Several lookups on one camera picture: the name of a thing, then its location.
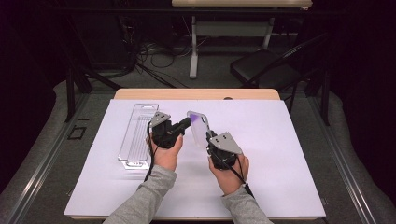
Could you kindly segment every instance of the white tabletop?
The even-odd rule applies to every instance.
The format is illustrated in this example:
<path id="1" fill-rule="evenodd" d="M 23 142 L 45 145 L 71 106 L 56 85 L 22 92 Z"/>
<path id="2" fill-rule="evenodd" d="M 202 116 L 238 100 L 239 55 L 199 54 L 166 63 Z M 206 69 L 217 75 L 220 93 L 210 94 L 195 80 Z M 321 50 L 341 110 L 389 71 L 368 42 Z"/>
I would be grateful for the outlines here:
<path id="1" fill-rule="evenodd" d="M 172 0 L 174 7 L 311 7 L 311 0 Z"/>
<path id="2" fill-rule="evenodd" d="M 318 192 L 283 101 L 274 100 L 112 100 L 64 211 L 73 218 L 107 217 L 142 180 L 117 160 L 135 104 L 159 104 L 173 123 L 189 110 L 207 115 L 216 133 L 230 132 L 250 159 L 247 182 L 269 218 L 325 217 Z M 156 219 L 227 219 L 221 190 L 205 150 L 186 130 L 177 182 Z"/>

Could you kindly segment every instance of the chair seat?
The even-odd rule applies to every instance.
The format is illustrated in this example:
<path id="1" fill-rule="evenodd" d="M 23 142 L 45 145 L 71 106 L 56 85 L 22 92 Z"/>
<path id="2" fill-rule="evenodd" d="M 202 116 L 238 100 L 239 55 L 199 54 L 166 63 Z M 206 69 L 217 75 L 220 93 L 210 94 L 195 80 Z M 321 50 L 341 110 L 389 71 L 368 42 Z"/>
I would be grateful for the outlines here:
<path id="1" fill-rule="evenodd" d="M 278 58 L 278 55 L 269 50 L 258 50 L 231 63 L 231 73 L 242 83 L 245 83 Z M 298 71 L 287 64 L 283 64 L 263 73 L 258 81 L 258 87 L 281 91 L 300 77 Z"/>

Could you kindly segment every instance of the forearm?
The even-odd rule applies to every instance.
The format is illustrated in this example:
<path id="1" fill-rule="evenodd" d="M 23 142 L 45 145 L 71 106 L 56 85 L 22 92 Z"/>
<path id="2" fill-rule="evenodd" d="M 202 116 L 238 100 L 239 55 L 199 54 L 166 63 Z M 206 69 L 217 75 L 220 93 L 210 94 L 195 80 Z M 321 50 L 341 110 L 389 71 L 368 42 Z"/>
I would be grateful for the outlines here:
<path id="1" fill-rule="evenodd" d="M 231 212 L 235 224 L 272 223 L 257 205 L 256 200 L 243 187 L 221 199 L 224 206 Z"/>
<path id="2" fill-rule="evenodd" d="M 148 180 L 105 223 L 150 223 L 166 192 L 174 186 L 176 177 L 175 172 L 155 165 Z"/>

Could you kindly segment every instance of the person's left hand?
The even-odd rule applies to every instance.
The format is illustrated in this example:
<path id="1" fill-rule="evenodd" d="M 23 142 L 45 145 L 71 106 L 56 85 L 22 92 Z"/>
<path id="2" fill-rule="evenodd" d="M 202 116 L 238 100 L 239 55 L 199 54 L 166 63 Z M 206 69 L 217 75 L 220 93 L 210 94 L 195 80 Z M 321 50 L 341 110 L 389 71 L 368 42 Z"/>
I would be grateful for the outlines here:
<path id="1" fill-rule="evenodd" d="M 183 135 L 179 135 L 175 145 L 171 148 L 158 147 L 151 138 L 151 146 L 154 154 L 154 164 L 165 169 L 175 171 L 177 166 L 177 154 L 183 146 Z"/>

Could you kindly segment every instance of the black chair backrest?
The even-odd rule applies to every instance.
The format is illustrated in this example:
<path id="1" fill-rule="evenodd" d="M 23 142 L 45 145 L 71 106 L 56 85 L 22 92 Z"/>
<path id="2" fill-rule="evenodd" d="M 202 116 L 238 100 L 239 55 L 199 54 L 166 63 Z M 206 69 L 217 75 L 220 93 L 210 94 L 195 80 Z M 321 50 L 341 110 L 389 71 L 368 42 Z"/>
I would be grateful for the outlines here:
<path id="1" fill-rule="evenodd" d="M 287 62 L 289 62 L 292 59 L 295 59 L 297 56 L 302 55 L 304 53 L 309 52 L 311 49 L 314 49 L 324 43 L 327 38 L 329 37 L 328 33 L 324 33 L 321 35 L 318 35 L 310 40 L 305 41 L 302 44 L 297 45 L 296 47 L 288 50 L 284 54 L 282 54 L 278 59 L 273 61 L 272 63 L 268 64 L 265 68 L 263 68 L 260 73 L 258 73 L 256 76 L 252 77 L 250 80 L 247 81 L 245 85 L 251 85 L 253 82 L 257 81 L 262 74 L 265 72 L 279 67 L 280 65 L 283 65 Z"/>

